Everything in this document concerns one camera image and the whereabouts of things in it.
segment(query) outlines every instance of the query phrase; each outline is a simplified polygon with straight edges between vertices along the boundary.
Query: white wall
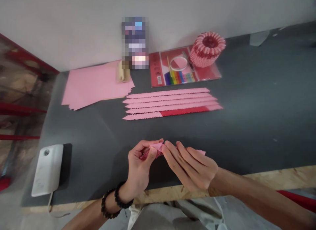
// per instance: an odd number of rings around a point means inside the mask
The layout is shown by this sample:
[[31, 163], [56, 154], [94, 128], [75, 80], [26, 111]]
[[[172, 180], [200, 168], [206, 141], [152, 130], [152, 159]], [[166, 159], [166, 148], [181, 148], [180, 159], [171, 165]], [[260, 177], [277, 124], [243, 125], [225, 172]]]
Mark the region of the white wall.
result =
[[59, 71], [121, 57], [121, 18], [149, 18], [149, 51], [316, 19], [316, 0], [0, 0], [0, 33]]

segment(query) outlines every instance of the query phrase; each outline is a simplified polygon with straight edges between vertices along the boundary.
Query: white power bank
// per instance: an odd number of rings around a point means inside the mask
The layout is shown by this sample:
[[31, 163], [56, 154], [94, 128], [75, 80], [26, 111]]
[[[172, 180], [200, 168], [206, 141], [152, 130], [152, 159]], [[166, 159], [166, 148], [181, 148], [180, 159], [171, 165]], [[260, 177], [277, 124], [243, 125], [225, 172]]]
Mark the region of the white power bank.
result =
[[40, 150], [33, 182], [32, 197], [50, 194], [57, 190], [63, 149], [64, 146], [62, 144], [56, 144]]

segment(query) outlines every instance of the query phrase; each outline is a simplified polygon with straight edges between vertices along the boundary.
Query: finger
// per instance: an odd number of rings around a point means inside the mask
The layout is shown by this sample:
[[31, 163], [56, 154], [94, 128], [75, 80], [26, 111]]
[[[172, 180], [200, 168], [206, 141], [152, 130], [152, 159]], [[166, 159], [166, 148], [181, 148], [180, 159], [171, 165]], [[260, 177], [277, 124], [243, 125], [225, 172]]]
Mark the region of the finger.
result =
[[144, 148], [149, 147], [149, 145], [163, 142], [163, 140], [164, 139], [159, 139], [159, 140], [154, 140], [154, 141], [141, 140], [133, 149], [137, 151], [142, 151]]
[[183, 144], [180, 141], [176, 142], [177, 148], [183, 157], [183, 159], [190, 164], [199, 174], [205, 175], [210, 170], [207, 166], [203, 165], [202, 163], [198, 162], [192, 155], [185, 149]]
[[201, 180], [202, 177], [197, 173], [197, 171], [183, 159], [179, 150], [177, 150], [177, 148], [172, 143], [170, 143], [169, 141], [166, 141], [165, 145], [170, 150], [174, 159], [185, 170], [185, 172], [189, 175], [189, 177], [192, 179], [192, 181], [194, 183], [198, 184], [199, 180]]
[[166, 145], [162, 146], [162, 153], [171, 168], [171, 170], [177, 175], [181, 183], [191, 192], [197, 191], [198, 187], [193, 183], [193, 181], [189, 178], [187, 173], [182, 169], [179, 163], [174, 159], [171, 154], [169, 148]]
[[139, 159], [142, 155], [142, 152], [132, 149], [131, 151], [129, 151], [128, 155]]
[[207, 156], [204, 156], [202, 153], [200, 153], [196, 149], [191, 148], [191, 147], [188, 147], [186, 149], [192, 155], [192, 157], [194, 157], [197, 161], [199, 161], [203, 165], [208, 166], [208, 167], [213, 167], [214, 164], [216, 165], [216, 163], [213, 159], [211, 159]]
[[146, 158], [146, 160], [144, 161], [144, 165], [149, 169], [152, 162], [156, 159], [157, 156], [157, 149], [155, 148], [150, 148], [149, 149], [149, 153], [148, 156]]

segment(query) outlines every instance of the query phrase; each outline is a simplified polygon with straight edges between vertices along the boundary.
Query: red metal frame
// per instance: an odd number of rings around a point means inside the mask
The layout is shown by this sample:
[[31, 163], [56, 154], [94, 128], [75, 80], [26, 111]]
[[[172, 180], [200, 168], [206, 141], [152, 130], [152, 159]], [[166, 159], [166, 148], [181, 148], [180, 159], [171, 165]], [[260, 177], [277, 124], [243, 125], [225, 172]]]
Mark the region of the red metal frame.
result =
[[[46, 113], [45, 110], [39, 110], [32, 107], [20, 106], [9, 103], [0, 103], [1, 115], [16, 115], [16, 116], [29, 116], [31, 113], [40, 112]], [[22, 135], [0, 135], [0, 140], [25, 140], [25, 139], [39, 139], [39, 136], [22, 136]]]
[[0, 103], [0, 111], [4, 111], [4, 112], [6, 111], [8, 113], [18, 112], [18, 113], [25, 114], [25, 115], [29, 115], [30, 113], [33, 113], [33, 112], [46, 113], [45, 110], [40, 110], [40, 109], [28, 107], [28, 106], [9, 104], [9, 103]]
[[10, 45], [12, 45], [14, 48], [16, 48], [16, 49], [11, 50], [11, 51], [6, 53], [6, 57], [8, 59], [13, 60], [14, 62], [22, 65], [23, 67], [34, 72], [36, 75], [38, 75], [41, 78], [43, 77], [41, 70], [28, 66], [27, 64], [24, 63], [26, 60], [34, 61], [34, 62], [38, 63], [41, 68], [44, 68], [47, 71], [52, 71], [53, 73], [59, 74], [58, 70], [51, 67], [50, 65], [48, 65], [44, 61], [40, 60], [36, 56], [32, 55], [30, 52], [23, 49], [21, 46], [19, 46], [15, 42], [11, 41], [9, 38], [5, 37], [4, 35], [0, 34], [0, 39], [2, 39], [3, 41], [7, 42]]
[[26, 140], [26, 139], [40, 139], [40, 137], [39, 136], [0, 134], [0, 140]]

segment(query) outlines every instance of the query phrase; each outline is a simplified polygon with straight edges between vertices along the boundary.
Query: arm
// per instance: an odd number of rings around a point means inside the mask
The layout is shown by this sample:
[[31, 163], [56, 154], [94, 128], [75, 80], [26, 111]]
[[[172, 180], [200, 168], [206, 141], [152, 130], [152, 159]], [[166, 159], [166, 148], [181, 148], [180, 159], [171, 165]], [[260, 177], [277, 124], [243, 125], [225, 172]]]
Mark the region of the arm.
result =
[[[130, 202], [148, 186], [149, 169], [157, 154], [157, 150], [149, 148], [149, 145], [159, 142], [163, 142], [163, 139], [156, 141], [142, 140], [128, 153], [128, 178], [118, 192], [118, 196], [123, 203]], [[150, 151], [147, 159], [145, 161], [140, 160], [139, 157], [148, 149]], [[116, 213], [121, 209], [115, 202], [114, 192], [106, 198], [105, 208], [110, 214]], [[101, 199], [98, 199], [77, 214], [62, 230], [97, 230], [107, 220], [101, 213]]]
[[282, 229], [314, 229], [306, 209], [278, 192], [249, 178], [219, 168], [211, 186], [240, 199], [254, 212]]
[[193, 148], [176, 147], [169, 141], [163, 154], [170, 168], [190, 191], [214, 187], [224, 195], [233, 195], [249, 208], [282, 229], [314, 229], [312, 214], [276, 191], [246, 177], [219, 168], [209, 157]]

